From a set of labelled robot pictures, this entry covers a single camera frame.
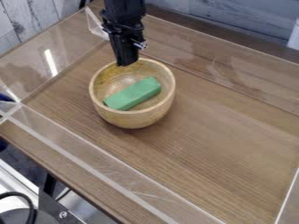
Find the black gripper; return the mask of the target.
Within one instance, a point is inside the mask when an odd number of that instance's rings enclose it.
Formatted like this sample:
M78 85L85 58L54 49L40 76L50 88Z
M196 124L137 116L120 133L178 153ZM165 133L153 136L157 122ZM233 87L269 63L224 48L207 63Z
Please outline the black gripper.
M109 37L116 64L125 67L137 61L138 50L146 48L142 17L145 0L104 0L102 30Z

